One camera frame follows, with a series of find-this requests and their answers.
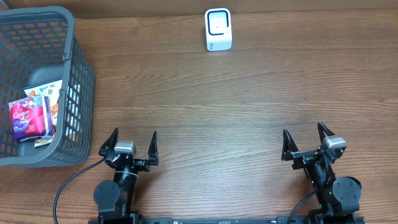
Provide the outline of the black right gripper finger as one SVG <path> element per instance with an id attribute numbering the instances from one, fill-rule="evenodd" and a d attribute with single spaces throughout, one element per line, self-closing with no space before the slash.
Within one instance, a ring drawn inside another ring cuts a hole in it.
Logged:
<path id="1" fill-rule="evenodd" d="M 326 144 L 326 141 L 328 140 L 329 137 L 335 135 L 321 121 L 318 122 L 317 128 L 318 128 L 318 134 L 319 134 L 319 137 L 320 137 L 320 142 L 321 142 L 322 145 Z"/>
<path id="2" fill-rule="evenodd" d="M 294 142 L 292 136 L 290 135 L 288 129 L 283 130 L 283 147 L 282 147 L 282 155 L 283 156 L 292 156 L 293 154 L 299 153 L 299 149 Z"/>

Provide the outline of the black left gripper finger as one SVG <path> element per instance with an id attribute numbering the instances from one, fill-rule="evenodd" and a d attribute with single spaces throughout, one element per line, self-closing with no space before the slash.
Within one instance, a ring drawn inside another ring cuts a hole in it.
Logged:
<path id="1" fill-rule="evenodd" d="M 158 149 L 157 149 L 157 131 L 154 131 L 152 135 L 152 139 L 150 142 L 150 146 L 148 149 L 148 156 L 150 161 L 158 161 L 159 160 L 159 154 L 158 154 Z"/>
<path id="2" fill-rule="evenodd" d="M 110 152 L 114 150 L 114 147 L 118 141 L 118 128 L 115 128 L 110 137 L 102 144 L 99 152 Z"/>

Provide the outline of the yellow snack packet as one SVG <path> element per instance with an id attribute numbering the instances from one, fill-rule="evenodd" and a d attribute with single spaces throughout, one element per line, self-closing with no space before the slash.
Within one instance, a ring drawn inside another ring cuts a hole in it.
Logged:
<path id="1" fill-rule="evenodd" d="M 24 92 L 27 96 L 44 95 L 49 98 L 49 110 L 53 125 L 53 135 L 44 136 L 36 139 L 34 147 L 46 146 L 50 144 L 55 137 L 55 132 L 57 128 L 57 119 L 58 119 L 58 100 L 60 98 L 59 91 L 61 87 L 62 87 L 62 78 L 58 78 L 56 80 L 51 80 L 49 82 L 44 82 L 24 88 Z"/>

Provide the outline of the red purple pad packet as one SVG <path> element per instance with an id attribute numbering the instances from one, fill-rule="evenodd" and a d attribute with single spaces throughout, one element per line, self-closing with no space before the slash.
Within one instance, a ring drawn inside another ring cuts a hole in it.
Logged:
<path id="1" fill-rule="evenodd" d="M 38 95 L 8 103 L 15 141 L 52 136 L 49 97 Z"/>

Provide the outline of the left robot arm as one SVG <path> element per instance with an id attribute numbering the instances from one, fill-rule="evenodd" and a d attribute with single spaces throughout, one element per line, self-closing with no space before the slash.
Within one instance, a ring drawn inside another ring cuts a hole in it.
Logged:
<path id="1" fill-rule="evenodd" d="M 157 133 L 154 132 L 148 149 L 147 159 L 136 157 L 136 145 L 132 141 L 120 141 L 118 129 L 99 149 L 104 162 L 114 169 L 112 180 L 100 182 L 93 199 L 98 207 L 98 216 L 90 223 L 130 223 L 144 224 L 146 219 L 138 211 L 132 210 L 132 201 L 140 172 L 149 172 L 152 166 L 159 164 Z"/>

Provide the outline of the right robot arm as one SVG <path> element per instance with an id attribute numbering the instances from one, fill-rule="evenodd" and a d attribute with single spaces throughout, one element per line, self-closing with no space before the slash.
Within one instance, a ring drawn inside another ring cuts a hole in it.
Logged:
<path id="1" fill-rule="evenodd" d="M 322 122 L 317 124 L 320 145 L 312 151 L 299 151 L 288 129 L 283 130 L 281 159 L 292 161 L 294 170 L 302 169 L 311 182 L 313 191 L 301 199 L 288 217 L 278 218 L 278 223 L 364 223 L 363 217 L 355 217 L 359 211 L 361 183 L 354 177 L 337 178 L 331 165 L 339 159 L 346 141 L 330 131 Z M 296 211 L 312 196 L 316 196 L 318 209 L 306 216 L 296 216 Z"/>

